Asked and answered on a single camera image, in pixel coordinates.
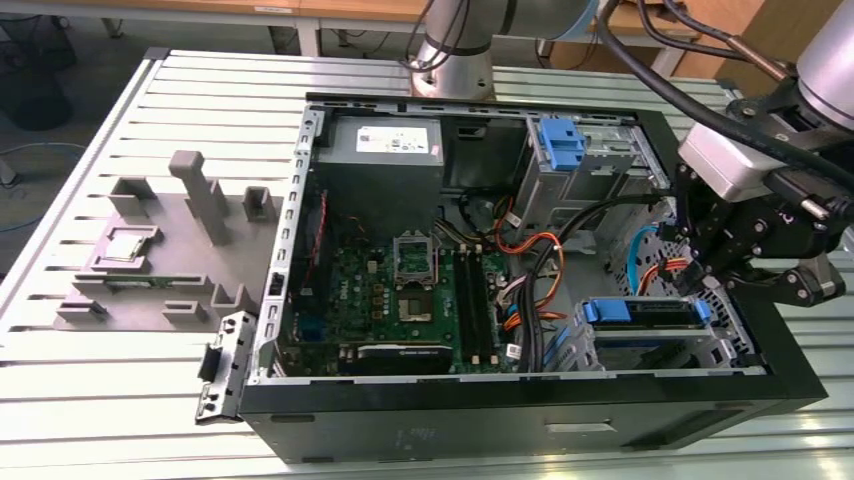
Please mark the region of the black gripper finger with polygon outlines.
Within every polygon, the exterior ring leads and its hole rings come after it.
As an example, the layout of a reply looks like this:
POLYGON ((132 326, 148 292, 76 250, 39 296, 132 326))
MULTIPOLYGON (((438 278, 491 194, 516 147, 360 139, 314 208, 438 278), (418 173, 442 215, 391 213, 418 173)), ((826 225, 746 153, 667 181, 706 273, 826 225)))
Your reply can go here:
POLYGON ((782 272, 743 264, 715 279, 738 296, 793 306, 815 306, 846 293, 846 282, 827 257, 801 259, 782 272))
POLYGON ((676 227, 687 240, 691 258, 675 285, 680 293, 696 293, 703 289, 704 277, 715 274, 724 265, 722 229, 731 213, 731 205, 686 164, 676 167, 674 190, 676 227))

